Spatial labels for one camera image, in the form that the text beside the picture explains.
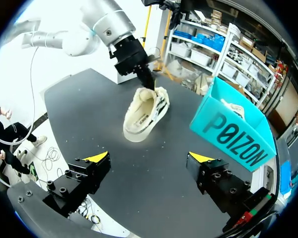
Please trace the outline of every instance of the white wall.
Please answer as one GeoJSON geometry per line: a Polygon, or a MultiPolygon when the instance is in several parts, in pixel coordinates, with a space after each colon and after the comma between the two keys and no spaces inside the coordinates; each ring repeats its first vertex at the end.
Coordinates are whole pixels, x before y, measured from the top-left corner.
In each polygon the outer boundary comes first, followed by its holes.
{"type": "MultiPolygon", "coordinates": [[[[135,37],[143,36],[148,8],[144,7],[140,0],[116,0],[116,2],[135,25],[137,29],[135,37]]],[[[42,20],[39,30],[48,32],[70,30],[79,22],[80,5],[80,0],[34,0],[18,21],[39,17],[42,20]]],[[[148,28],[146,50],[157,44],[161,15],[162,11],[154,6],[148,28]]],[[[29,126],[33,115],[29,75],[35,49],[21,49],[21,40],[22,36],[19,36],[0,49],[0,106],[13,110],[12,123],[19,121],[29,126]]],[[[39,92],[69,74],[88,68],[93,68],[117,83],[115,62],[116,59],[109,59],[108,50],[103,43],[95,53],[81,57],[68,57],[61,50],[39,48],[32,67],[35,119],[46,112],[39,92]]],[[[5,126],[9,125],[5,119],[2,119],[2,122],[5,126]]]]}
{"type": "Polygon", "coordinates": [[[276,111],[279,113],[286,126],[294,118],[298,111],[298,93],[293,83],[290,82],[285,91],[284,98],[276,107],[276,111]]]}

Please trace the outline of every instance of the sneaker sole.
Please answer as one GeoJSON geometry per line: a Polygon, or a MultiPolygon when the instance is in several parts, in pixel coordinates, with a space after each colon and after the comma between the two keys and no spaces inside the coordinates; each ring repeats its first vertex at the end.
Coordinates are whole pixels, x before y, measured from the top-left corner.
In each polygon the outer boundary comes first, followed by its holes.
{"type": "Polygon", "coordinates": [[[42,145],[45,141],[47,141],[47,137],[45,138],[45,140],[44,141],[42,141],[41,143],[39,143],[39,144],[37,144],[37,145],[35,145],[34,147],[36,148],[36,147],[38,147],[38,146],[40,146],[40,145],[42,145]]]}
{"type": "Polygon", "coordinates": [[[164,109],[158,115],[157,120],[152,122],[143,132],[141,132],[139,134],[130,133],[130,132],[126,131],[124,128],[123,132],[124,132],[125,138],[127,140],[129,140],[131,142],[135,142],[135,143],[144,141],[148,137],[148,135],[150,134],[150,132],[152,131],[154,126],[164,117],[164,115],[167,113],[168,109],[169,109],[169,106],[166,105],[166,107],[164,107],[164,109]]]}

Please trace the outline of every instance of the black table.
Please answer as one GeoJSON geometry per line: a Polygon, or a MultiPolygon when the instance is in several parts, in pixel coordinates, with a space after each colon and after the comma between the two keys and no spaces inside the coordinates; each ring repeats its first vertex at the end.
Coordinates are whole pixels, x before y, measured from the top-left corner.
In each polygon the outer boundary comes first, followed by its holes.
{"type": "Polygon", "coordinates": [[[202,195],[185,168],[188,151],[230,163],[244,180],[252,174],[189,129],[201,96],[161,76],[171,107],[141,143],[122,134],[125,113],[140,82],[116,85],[88,69],[45,93],[51,127],[65,160],[108,150],[112,170],[93,199],[131,232],[149,238],[214,237],[229,216],[202,195]]]}

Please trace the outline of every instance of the shelving rack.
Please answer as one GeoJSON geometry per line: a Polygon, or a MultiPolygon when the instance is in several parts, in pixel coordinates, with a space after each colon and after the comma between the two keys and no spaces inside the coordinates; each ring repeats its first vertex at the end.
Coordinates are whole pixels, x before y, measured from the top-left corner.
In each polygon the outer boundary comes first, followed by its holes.
{"type": "Polygon", "coordinates": [[[164,64],[165,65],[167,64],[167,60],[168,60],[169,56],[179,57],[181,59],[184,59],[188,62],[191,62],[191,63],[193,63],[193,64],[195,64],[195,65],[197,65],[197,66],[199,66],[199,67],[201,67],[205,70],[207,70],[208,72],[210,72],[212,74],[212,76],[220,76],[220,77],[222,77],[226,80],[229,80],[233,83],[237,83],[234,78],[230,78],[222,72],[222,66],[223,66],[224,62],[226,61],[226,62],[232,64],[233,66],[235,66],[236,68],[238,68],[239,71],[246,74],[252,80],[256,80],[259,83],[259,85],[262,87],[263,94],[259,99],[257,99],[246,88],[243,88],[244,92],[252,99],[252,101],[256,105],[256,107],[260,107],[260,105],[263,103],[263,101],[265,100],[265,98],[269,94],[269,91],[271,90],[272,86],[274,85],[274,82],[275,82],[274,73],[259,58],[257,58],[254,54],[252,54],[250,51],[245,49],[240,44],[234,42],[232,40],[234,35],[232,33],[230,33],[229,31],[228,31],[227,34],[224,34],[223,32],[217,31],[213,28],[203,26],[203,25],[200,25],[200,24],[195,23],[195,22],[186,21],[186,20],[183,20],[183,19],[181,20],[181,24],[188,24],[188,25],[191,25],[191,26],[194,26],[194,27],[197,27],[197,28],[202,28],[202,29],[204,29],[206,31],[209,31],[211,33],[214,33],[214,34],[219,34],[221,36],[224,36],[225,41],[224,41],[224,46],[222,48],[222,51],[219,52],[219,51],[217,51],[217,50],[215,50],[215,49],[213,49],[209,46],[206,46],[204,44],[197,43],[195,41],[192,41],[192,40],[184,38],[184,37],[176,36],[176,35],[174,35],[174,31],[177,28],[175,28],[170,32],[170,36],[169,36],[169,40],[168,40],[168,44],[167,44],[167,48],[166,48],[166,53],[165,53],[165,57],[164,57],[164,64]],[[200,46],[200,47],[202,47],[206,50],[211,51],[214,54],[219,55],[219,59],[218,59],[217,63],[215,64],[214,68],[210,68],[208,66],[204,66],[204,65],[199,64],[199,62],[195,62],[195,61],[191,60],[189,57],[182,57],[182,56],[180,56],[180,55],[178,55],[178,54],[176,54],[176,53],[174,53],[170,50],[172,39],[177,39],[177,42],[185,41],[185,42],[192,43],[196,46],[200,46]],[[268,76],[266,78],[267,83],[263,83],[262,81],[260,81],[258,79],[258,77],[256,75],[252,74],[248,69],[244,68],[241,64],[239,64],[239,63],[235,62],[234,60],[232,60],[231,58],[229,58],[227,56],[227,54],[228,54],[228,50],[229,50],[230,46],[234,46],[239,51],[242,51],[243,53],[248,55],[250,58],[252,58],[261,67],[262,70],[267,71],[268,72],[268,76]]]}

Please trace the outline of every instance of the teal shoe box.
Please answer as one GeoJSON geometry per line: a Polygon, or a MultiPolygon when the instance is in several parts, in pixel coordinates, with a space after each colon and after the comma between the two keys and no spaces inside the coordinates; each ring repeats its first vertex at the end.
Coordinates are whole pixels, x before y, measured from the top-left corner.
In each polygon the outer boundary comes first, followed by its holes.
{"type": "Polygon", "coordinates": [[[217,77],[204,96],[190,128],[251,172],[276,155],[273,135],[264,114],[217,77]],[[245,120],[224,106],[221,99],[244,107],[245,120]]]}

